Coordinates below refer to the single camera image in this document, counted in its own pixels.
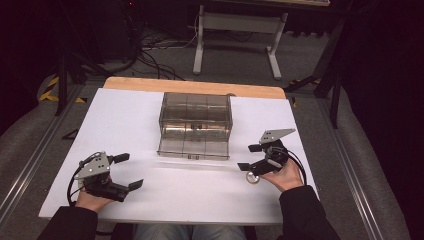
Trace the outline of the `person's legs in jeans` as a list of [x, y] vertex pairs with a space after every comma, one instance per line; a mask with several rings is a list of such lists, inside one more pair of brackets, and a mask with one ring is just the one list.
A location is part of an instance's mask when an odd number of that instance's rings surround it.
[[133, 240], [247, 240], [241, 226], [139, 224]]

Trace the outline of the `transparent grey drawer cabinet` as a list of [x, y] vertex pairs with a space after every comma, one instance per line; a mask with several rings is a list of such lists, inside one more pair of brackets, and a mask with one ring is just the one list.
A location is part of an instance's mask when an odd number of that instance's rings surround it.
[[166, 92], [159, 116], [163, 139], [227, 142], [233, 121], [227, 95]]

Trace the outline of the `transparent grey drawer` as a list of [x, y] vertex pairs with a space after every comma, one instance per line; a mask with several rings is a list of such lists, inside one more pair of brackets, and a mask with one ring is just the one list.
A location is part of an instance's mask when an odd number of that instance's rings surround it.
[[188, 160], [228, 160], [230, 158], [227, 142], [211, 141], [161, 139], [157, 154]]

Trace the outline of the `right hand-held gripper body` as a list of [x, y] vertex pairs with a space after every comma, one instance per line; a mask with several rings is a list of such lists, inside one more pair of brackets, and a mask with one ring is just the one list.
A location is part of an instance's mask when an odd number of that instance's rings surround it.
[[272, 171], [281, 170], [289, 159], [288, 149], [283, 145], [281, 138], [285, 137], [295, 130], [276, 129], [266, 130], [259, 143], [265, 156], [262, 160], [250, 164], [250, 172], [256, 176], [260, 176]]

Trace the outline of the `person's right hand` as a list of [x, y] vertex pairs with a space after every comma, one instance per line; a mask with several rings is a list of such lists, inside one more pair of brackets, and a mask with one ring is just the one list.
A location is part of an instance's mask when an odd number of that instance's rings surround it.
[[261, 175], [262, 179], [269, 181], [281, 192], [294, 189], [303, 185], [299, 167], [289, 159], [285, 166], [278, 172], [269, 172]]

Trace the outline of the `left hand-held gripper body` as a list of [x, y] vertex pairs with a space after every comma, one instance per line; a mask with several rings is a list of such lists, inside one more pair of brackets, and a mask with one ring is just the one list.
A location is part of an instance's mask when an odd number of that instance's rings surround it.
[[114, 183], [110, 177], [110, 168], [113, 155], [105, 152], [96, 152], [81, 161], [73, 176], [79, 188], [93, 196], [123, 202], [129, 193], [127, 186]]

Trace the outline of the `black metal stand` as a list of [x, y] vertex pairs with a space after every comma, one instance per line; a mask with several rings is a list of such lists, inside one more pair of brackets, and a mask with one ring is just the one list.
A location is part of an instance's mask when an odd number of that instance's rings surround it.
[[343, 31], [345, 23], [345, 18], [340, 18], [338, 20], [336, 27], [330, 34], [329, 40], [318, 63], [316, 64], [313, 73], [310, 76], [300, 80], [299, 82], [289, 84], [284, 88], [286, 92], [294, 92], [310, 83], [313, 83], [316, 80], [319, 80], [319, 83], [313, 91], [313, 94], [316, 98], [325, 98], [329, 93], [332, 93], [329, 119], [334, 129], [338, 128], [337, 115], [341, 93], [342, 69], [341, 65], [335, 62], [334, 53], [337, 49], [340, 35]]
[[59, 59], [58, 59], [58, 106], [55, 115], [64, 113], [68, 99], [68, 77], [77, 85], [83, 85], [87, 77], [82, 68], [87, 65], [95, 73], [104, 77], [111, 77], [112, 73], [101, 67], [90, 59], [90, 55], [85, 48], [73, 22], [65, 8], [62, 0], [54, 0], [57, 15], [54, 20], [54, 30], [58, 39]]

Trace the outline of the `aluminium floor rail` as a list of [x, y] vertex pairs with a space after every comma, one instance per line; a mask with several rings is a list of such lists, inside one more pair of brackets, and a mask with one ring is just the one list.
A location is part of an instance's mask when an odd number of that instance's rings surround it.
[[6, 226], [10, 216], [12, 215], [17, 204], [29, 186], [39, 165], [44, 160], [45, 155], [52, 144], [53, 138], [56, 135], [56, 132], [60, 128], [65, 116], [68, 114], [75, 100], [79, 97], [83, 88], [83, 85], [76, 85], [72, 88], [69, 95], [65, 97], [67, 103], [64, 105], [61, 113], [58, 116], [54, 116], [52, 118], [50, 125], [30, 155], [26, 165], [19, 172], [19, 175], [14, 180], [7, 195], [0, 203], [0, 231]]
[[362, 222], [364, 223], [368, 237], [370, 240], [384, 240], [380, 227], [371, 209], [368, 198], [360, 184], [359, 178], [351, 163], [350, 157], [343, 144], [341, 136], [338, 133], [338, 130], [335, 129], [332, 125], [332, 122], [329, 117], [329, 107], [327, 106], [326, 102], [322, 99], [317, 99], [317, 105], [321, 115], [324, 117], [327, 128], [329, 129], [329, 132], [330, 132], [330, 136], [336, 145], [342, 171], [346, 178], [347, 184], [351, 191], [352, 197], [354, 199], [355, 205], [358, 209]]

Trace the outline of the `wooden table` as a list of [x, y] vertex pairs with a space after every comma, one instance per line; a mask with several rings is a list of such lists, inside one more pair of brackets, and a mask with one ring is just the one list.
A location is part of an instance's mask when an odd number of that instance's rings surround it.
[[138, 90], [148, 92], [179, 92], [194, 94], [235, 95], [237, 97], [285, 99], [280, 87], [194, 82], [164, 79], [109, 77], [104, 85], [106, 89]]

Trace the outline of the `yellow black floor tape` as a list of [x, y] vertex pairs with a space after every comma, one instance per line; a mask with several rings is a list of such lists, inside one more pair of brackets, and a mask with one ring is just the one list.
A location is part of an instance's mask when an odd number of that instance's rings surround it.
[[58, 84], [59, 82], [59, 77], [53, 77], [50, 82], [48, 83], [47, 87], [45, 88], [45, 90], [42, 92], [42, 94], [39, 96], [38, 100], [39, 101], [52, 101], [52, 102], [58, 102], [60, 100], [60, 98], [58, 96], [54, 96], [52, 94], [52, 91], [54, 89], [54, 87]]

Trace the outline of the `person's left hand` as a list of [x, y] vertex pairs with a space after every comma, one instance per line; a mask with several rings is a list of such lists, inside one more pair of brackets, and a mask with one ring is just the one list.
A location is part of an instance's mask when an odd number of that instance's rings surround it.
[[99, 213], [110, 203], [112, 203], [111, 199], [93, 196], [86, 191], [80, 191], [75, 206]]

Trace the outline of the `white metal desk frame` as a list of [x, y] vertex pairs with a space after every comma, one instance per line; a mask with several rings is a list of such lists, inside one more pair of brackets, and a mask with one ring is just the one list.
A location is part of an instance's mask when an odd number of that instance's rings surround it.
[[282, 74], [277, 61], [276, 52], [287, 22], [287, 13], [280, 17], [260, 17], [237, 14], [224, 14], [207, 12], [205, 6], [201, 5], [197, 19], [197, 46], [194, 57], [193, 73], [199, 75], [202, 69], [202, 58], [204, 51], [204, 30], [229, 30], [240, 32], [273, 34], [273, 43], [267, 46], [265, 51], [276, 80], [282, 79]]

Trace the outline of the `white table mat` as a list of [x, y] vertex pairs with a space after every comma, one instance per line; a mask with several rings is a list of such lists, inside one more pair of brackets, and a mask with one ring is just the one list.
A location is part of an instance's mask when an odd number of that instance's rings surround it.
[[234, 97], [233, 127], [227, 160], [188, 160], [158, 155], [160, 92], [97, 91], [79, 133], [59, 170], [39, 215], [50, 218], [66, 205], [69, 181], [80, 161], [104, 151], [129, 154], [129, 160], [111, 167], [114, 182], [141, 180], [140, 189], [123, 202], [106, 206], [102, 220], [168, 222], [179, 224], [273, 225], [282, 221], [279, 190], [267, 181], [250, 184], [240, 171], [242, 162], [262, 159], [248, 147], [267, 130], [287, 129], [286, 148], [305, 162], [289, 101]]

